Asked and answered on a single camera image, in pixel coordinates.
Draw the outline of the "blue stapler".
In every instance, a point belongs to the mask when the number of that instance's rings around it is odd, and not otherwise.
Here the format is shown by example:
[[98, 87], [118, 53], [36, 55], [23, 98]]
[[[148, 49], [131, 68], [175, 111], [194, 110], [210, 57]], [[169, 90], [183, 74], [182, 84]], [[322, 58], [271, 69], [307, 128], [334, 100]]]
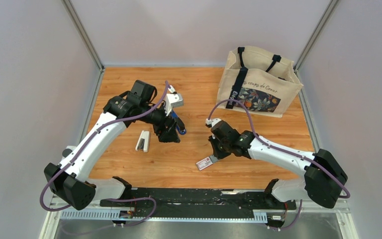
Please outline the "blue stapler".
[[187, 133], [184, 122], [180, 119], [180, 117], [174, 112], [171, 111], [171, 116], [177, 123], [176, 130], [180, 135], [185, 135]]

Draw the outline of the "red white staple box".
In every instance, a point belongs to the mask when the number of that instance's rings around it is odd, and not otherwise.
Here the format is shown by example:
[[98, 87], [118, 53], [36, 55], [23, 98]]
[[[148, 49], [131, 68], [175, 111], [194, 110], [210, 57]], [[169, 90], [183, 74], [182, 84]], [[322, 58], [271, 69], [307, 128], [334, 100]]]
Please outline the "red white staple box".
[[213, 165], [214, 163], [216, 163], [218, 161], [219, 161], [219, 159], [217, 157], [215, 157], [214, 155], [210, 155], [210, 156], [198, 161], [196, 163], [196, 166], [197, 166], [199, 171], [202, 171], [202, 170], [208, 168], [209, 166]]

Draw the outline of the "white stapler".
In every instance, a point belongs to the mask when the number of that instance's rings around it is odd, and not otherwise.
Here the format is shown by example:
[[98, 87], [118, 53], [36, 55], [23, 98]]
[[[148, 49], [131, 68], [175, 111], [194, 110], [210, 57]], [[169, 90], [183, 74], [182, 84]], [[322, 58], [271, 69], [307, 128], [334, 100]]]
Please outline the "white stapler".
[[137, 144], [135, 146], [135, 151], [143, 151], [147, 153], [149, 151], [150, 144], [150, 132], [147, 130], [143, 130], [140, 133]]

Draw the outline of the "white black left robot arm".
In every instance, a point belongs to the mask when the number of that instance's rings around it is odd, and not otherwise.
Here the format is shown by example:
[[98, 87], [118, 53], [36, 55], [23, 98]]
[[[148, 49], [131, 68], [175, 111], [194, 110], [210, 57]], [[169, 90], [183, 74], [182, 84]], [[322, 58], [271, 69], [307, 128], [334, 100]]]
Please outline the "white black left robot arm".
[[152, 125], [159, 142], [179, 143], [178, 121], [174, 108], [184, 104], [183, 97], [169, 83], [158, 102], [153, 103], [157, 89], [136, 80], [132, 89], [112, 97], [103, 107], [97, 122], [74, 147], [67, 147], [58, 164], [49, 163], [44, 169], [47, 184], [40, 195], [43, 209], [55, 212], [45, 205], [43, 197], [49, 189], [67, 203], [63, 209], [86, 208], [93, 201], [113, 199], [119, 206], [127, 206], [132, 200], [127, 182], [120, 177], [106, 180], [91, 179], [90, 173], [111, 143], [133, 122]]

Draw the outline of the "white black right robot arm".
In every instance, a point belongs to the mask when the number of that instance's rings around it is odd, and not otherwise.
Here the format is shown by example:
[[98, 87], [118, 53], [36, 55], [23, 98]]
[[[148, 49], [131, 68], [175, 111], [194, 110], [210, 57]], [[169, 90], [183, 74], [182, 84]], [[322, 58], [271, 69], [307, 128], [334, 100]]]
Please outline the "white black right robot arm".
[[332, 209], [340, 198], [349, 198], [345, 188], [348, 176], [331, 152], [300, 151], [274, 143], [251, 131], [239, 133], [221, 119], [207, 119], [208, 138], [214, 160], [230, 155], [268, 162], [298, 176], [297, 179], [273, 179], [265, 188], [264, 202], [275, 209], [283, 202], [308, 200]]

